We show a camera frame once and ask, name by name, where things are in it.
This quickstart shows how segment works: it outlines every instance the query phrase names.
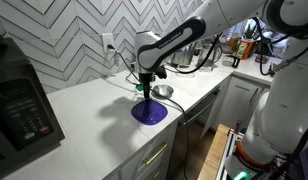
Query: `black appliance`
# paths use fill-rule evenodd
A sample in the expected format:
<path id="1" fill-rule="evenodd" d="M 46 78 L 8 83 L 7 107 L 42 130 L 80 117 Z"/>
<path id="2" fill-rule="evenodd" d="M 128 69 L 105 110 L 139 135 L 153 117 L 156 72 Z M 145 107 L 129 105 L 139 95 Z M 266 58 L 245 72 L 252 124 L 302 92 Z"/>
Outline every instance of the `black appliance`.
<path id="1" fill-rule="evenodd" d="M 0 174 L 64 138 L 34 67 L 13 39 L 0 36 Z"/>

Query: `cable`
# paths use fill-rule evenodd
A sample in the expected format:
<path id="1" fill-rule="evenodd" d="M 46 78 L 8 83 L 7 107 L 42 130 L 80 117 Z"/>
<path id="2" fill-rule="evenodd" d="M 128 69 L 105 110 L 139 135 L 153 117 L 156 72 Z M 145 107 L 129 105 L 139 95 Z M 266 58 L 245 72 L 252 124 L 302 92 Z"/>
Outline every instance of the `cable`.
<path id="1" fill-rule="evenodd" d="M 111 45 L 111 44 L 107 45 L 107 47 L 108 47 L 109 49 L 113 49 L 118 55 L 120 55 L 120 57 L 122 58 L 122 60 L 123 60 L 123 62 L 124 62 L 124 64 L 125 64 L 125 66 L 127 67 L 127 69 L 132 73 L 132 75 L 135 77 L 135 79 L 137 79 L 138 81 L 140 81 L 140 80 L 136 77 L 136 75 L 133 73 L 133 71 L 130 69 L 130 67 L 127 65 L 127 63 L 126 63 L 125 59 L 123 58 L 122 54 L 121 54 L 120 52 L 118 52 L 118 51 L 114 48 L 114 46 Z"/>
<path id="2" fill-rule="evenodd" d="M 286 61 L 281 62 L 280 64 L 276 65 L 273 68 L 273 72 L 278 72 L 282 69 L 284 69 L 285 67 L 289 66 L 292 62 L 296 61 L 298 58 L 300 58 L 301 56 L 303 56 L 306 52 L 308 51 L 308 46 L 302 51 L 300 52 L 298 55 L 293 56 L 289 59 L 287 59 Z"/>
<path id="3" fill-rule="evenodd" d="M 151 90 L 152 92 L 154 92 L 156 95 L 158 95 L 158 96 L 160 96 L 160 97 L 162 97 L 162 98 L 164 98 L 164 99 L 166 99 L 166 100 L 169 100 L 169 101 L 171 101 L 172 103 L 174 103 L 175 105 L 177 105 L 177 106 L 181 109 L 181 111 L 182 111 L 182 113 L 183 113 L 183 118 L 184 118 L 184 121 L 185 121 L 185 128 L 186 128 L 186 155 L 185 155 L 185 162 L 184 162 L 183 174 L 184 174 L 185 179 L 187 180 L 188 178 L 187 178 L 187 176 L 186 176 L 186 166 L 187 166 L 188 150 L 189 150 L 189 139 L 190 139 L 190 138 L 189 138 L 189 133 L 188 133 L 188 125 L 187 125 L 187 120 L 188 120 L 188 119 L 187 119 L 186 113 L 185 113 L 184 109 L 182 108 L 182 106 L 179 105 L 177 102 L 173 101 L 173 100 L 170 99 L 170 98 L 167 98 L 167 97 L 164 97 L 164 96 L 160 95 L 159 93 L 153 91 L 152 89 L 150 89 L 150 90 Z"/>
<path id="4" fill-rule="evenodd" d="M 267 76 L 270 74 L 270 72 L 267 72 L 267 73 L 264 73 L 263 72 L 263 41 L 264 41 L 264 37 L 263 37 L 263 34 L 262 34 L 262 29 L 261 29 L 261 25 L 260 25 L 260 21 L 257 19 L 257 17 L 254 17 L 253 20 L 255 21 L 256 23 L 256 27 L 257 27 L 257 30 L 258 30 L 258 33 L 260 34 L 260 37 L 261 37 L 261 49 L 260 49 L 260 53 L 261 53 L 261 60 L 260 60 L 260 72 L 263 76 Z"/>
<path id="5" fill-rule="evenodd" d="M 208 51 L 208 53 L 207 53 L 205 59 L 203 60 L 203 62 L 202 62 L 199 66 L 197 66 L 195 69 L 193 69 L 193 70 L 191 70 L 191 71 L 180 71 L 180 70 L 178 70 L 177 68 L 175 68 L 175 69 L 178 71 L 178 73 L 181 73 L 181 74 L 191 74 L 191 73 L 193 73 L 193 72 L 199 70 L 199 69 L 206 63 L 206 61 L 208 60 L 208 58 L 210 57 L 210 55 L 211 55 L 211 53 L 212 53 L 212 51 L 213 51 L 213 49 L 214 49 L 214 47 L 215 47 L 215 45 L 216 45 L 216 43 L 217 43 L 217 41 L 218 41 L 218 39 L 220 38 L 221 35 L 222 35 L 222 33 L 218 34 L 218 35 L 215 37 L 215 39 L 214 39 L 214 41 L 213 41 L 213 43 L 212 43 L 212 46 L 211 46 L 211 48 L 209 49 L 209 51 Z"/>
<path id="6" fill-rule="evenodd" d="M 286 171 L 286 169 L 290 166 L 290 164 L 293 162 L 293 160 L 301 153 L 301 151 L 303 150 L 303 147 L 306 144 L 307 140 L 308 140 L 308 128 L 306 129 L 306 131 L 302 135 L 302 137 L 301 137 L 300 141 L 298 142 L 293 154 L 288 158 L 288 160 L 283 165 L 278 167 L 277 170 L 272 173 L 272 175 L 269 177 L 269 180 L 278 179 L 278 177 L 280 177 L 282 175 L 282 173 L 284 171 Z"/>
<path id="7" fill-rule="evenodd" d="M 280 39 L 278 39 L 278 40 L 276 40 L 276 41 L 273 41 L 273 42 L 270 41 L 270 42 L 266 42 L 266 43 L 267 43 L 267 44 L 276 44 L 276 43 L 278 43 L 278 42 L 283 41 L 284 39 L 286 39 L 286 38 L 288 38 L 288 37 L 290 37 L 289 34 L 287 34 L 287 35 L 281 37 Z"/>
<path id="8" fill-rule="evenodd" d="M 133 85 L 138 85 L 138 84 L 133 83 L 132 81 L 130 81 L 130 80 L 128 79 L 128 78 L 131 76 L 131 74 L 132 74 L 132 72 L 130 72 L 130 74 L 129 74 L 128 76 L 126 76 L 125 81 L 128 82 L 128 83 L 130 83 L 130 84 L 133 84 Z"/>
<path id="9" fill-rule="evenodd" d="M 168 63 L 168 62 L 166 62 L 166 64 L 168 64 L 168 65 L 171 66 L 172 68 L 176 69 L 176 67 L 173 67 L 172 64 L 170 64 L 170 63 Z M 173 70 L 171 70 L 171 69 L 167 69 L 166 67 L 164 67 L 164 69 L 165 69 L 165 70 L 168 70 L 168 71 L 170 71 L 170 72 L 178 73 L 178 71 L 173 71 Z"/>
<path id="10" fill-rule="evenodd" d="M 126 67 L 128 68 L 128 70 L 130 71 L 130 74 L 127 76 L 129 77 L 131 74 L 140 82 L 140 80 L 136 77 L 136 75 L 133 73 L 133 71 L 127 66 L 127 63 L 125 62 L 125 59 L 123 58 L 122 54 L 120 52 L 118 52 L 112 45 L 108 45 L 108 47 L 110 49 L 114 49 L 116 51 L 116 53 L 118 53 L 120 55 L 120 57 L 122 58 L 124 64 L 126 65 Z M 181 105 L 179 105 L 177 102 L 173 101 L 172 99 L 170 98 L 167 98 L 167 97 L 164 97 L 162 95 L 160 95 L 159 93 L 153 91 L 153 89 L 150 89 L 152 92 L 154 92 L 155 94 L 157 94 L 158 96 L 164 98 L 164 99 L 167 99 L 169 101 L 171 101 L 172 103 L 174 103 L 175 105 L 177 105 L 182 113 L 183 113 L 183 118 L 184 118 L 184 121 L 185 121 L 185 127 L 186 127 L 186 155 L 185 155 L 185 165 L 184 165 L 184 177 L 186 180 L 188 180 L 187 176 L 186 176 L 186 165 L 187 165 L 187 159 L 188 159 L 188 149 L 189 149 L 189 133 L 188 133 L 188 126 L 187 126 L 187 116 L 186 116 L 186 113 L 185 113 L 185 110 L 183 109 L 183 107 Z"/>

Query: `herringbone tile backsplash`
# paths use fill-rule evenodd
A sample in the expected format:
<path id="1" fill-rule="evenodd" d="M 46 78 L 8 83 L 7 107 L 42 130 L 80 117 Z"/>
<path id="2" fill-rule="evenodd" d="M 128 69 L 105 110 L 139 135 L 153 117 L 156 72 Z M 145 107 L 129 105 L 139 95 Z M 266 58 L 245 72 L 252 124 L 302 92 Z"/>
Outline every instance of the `herringbone tile backsplash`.
<path id="1" fill-rule="evenodd" d="M 46 93 L 125 69 L 103 51 L 101 34 L 134 61 L 136 32 L 167 33 L 202 0 L 0 0 L 0 34 L 33 63 Z"/>

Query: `blue object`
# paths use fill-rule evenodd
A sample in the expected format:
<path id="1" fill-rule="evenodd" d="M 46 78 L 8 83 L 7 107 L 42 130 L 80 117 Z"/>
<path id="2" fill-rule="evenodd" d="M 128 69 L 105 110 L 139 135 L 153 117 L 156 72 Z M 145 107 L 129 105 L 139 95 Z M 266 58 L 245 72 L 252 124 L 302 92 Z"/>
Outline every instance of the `blue object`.
<path id="1" fill-rule="evenodd" d="M 154 125 L 166 117 L 167 109 L 162 104 L 152 99 L 147 99 L 133 107 L 132 115 L 143 124 Z"/>

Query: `white cabinet door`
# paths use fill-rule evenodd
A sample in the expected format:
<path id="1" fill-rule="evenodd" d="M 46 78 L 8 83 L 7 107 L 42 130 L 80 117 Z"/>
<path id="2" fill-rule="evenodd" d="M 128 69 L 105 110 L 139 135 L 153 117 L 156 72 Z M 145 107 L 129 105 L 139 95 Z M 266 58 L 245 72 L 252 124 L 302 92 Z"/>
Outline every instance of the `white cabinet door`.
<path id="1" fill-rule="evenodd" d="M 247 115 L 261 91 L 260 85 L 232 77 L 218 112 L 220 116 L 213 127 L 216 126 L 217 128 L 219 124 L 224 124 L 230 128 L 235 128 L 238 120 L 241 120 L 242 124 L 246 124 L 244 122 L 247 121 Z"/>

